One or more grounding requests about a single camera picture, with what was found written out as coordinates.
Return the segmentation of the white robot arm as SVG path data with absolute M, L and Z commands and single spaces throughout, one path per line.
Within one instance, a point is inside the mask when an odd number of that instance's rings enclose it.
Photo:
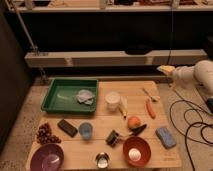
M 213 62 L 201 60 L 194 66 L 175 67 L 171 65 L 161 65 L 158 71 L 170 77 L 173 86 L 188 88 L 191 85 L 202 84 L 209 92 L 213 92 Z

